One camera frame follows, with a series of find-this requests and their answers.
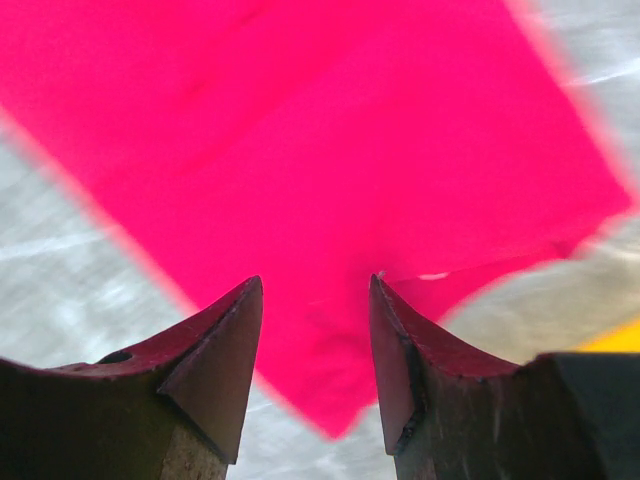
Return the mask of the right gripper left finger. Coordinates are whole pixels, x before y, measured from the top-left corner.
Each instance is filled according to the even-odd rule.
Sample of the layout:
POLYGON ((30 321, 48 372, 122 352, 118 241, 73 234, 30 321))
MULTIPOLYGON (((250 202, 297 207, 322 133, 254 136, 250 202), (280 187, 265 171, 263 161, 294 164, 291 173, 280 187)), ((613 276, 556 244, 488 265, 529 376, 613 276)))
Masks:
POLYGON ((5 479, 222 479, 238 458, 260 337, 252 277, 100 361, 1 363, 5 479))

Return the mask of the pink t shirt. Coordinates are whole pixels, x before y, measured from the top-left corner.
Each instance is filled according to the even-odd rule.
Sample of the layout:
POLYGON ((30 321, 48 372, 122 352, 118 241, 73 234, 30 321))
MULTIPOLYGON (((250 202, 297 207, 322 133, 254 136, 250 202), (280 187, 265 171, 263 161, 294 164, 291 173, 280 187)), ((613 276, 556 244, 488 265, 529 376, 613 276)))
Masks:
POLYGON ((517 1, 5 1, 1 110, 195 305, 259 275, 257 369, 330 437, 367 288, 438 321, 635 198, 517 1))

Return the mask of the yellow plastic tray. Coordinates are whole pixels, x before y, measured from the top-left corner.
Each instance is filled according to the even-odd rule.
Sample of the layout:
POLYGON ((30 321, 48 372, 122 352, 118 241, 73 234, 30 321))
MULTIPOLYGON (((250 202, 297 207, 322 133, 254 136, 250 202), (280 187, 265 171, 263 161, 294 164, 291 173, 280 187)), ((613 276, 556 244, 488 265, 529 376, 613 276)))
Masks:
POLYGON ((639 353, 640 320, 608 331, 577 348, 581 352, 639 353))

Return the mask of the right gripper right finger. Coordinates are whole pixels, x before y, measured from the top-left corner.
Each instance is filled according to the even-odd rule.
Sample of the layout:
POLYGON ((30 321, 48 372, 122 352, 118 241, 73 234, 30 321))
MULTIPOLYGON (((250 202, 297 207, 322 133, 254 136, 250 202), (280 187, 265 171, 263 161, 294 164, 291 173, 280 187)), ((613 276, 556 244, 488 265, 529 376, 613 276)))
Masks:
POLYGON ((401 479, 616 479, 611 354, 546 353, 524 365, 462 341, 381 278, 370 333, 385 447, 401 479))

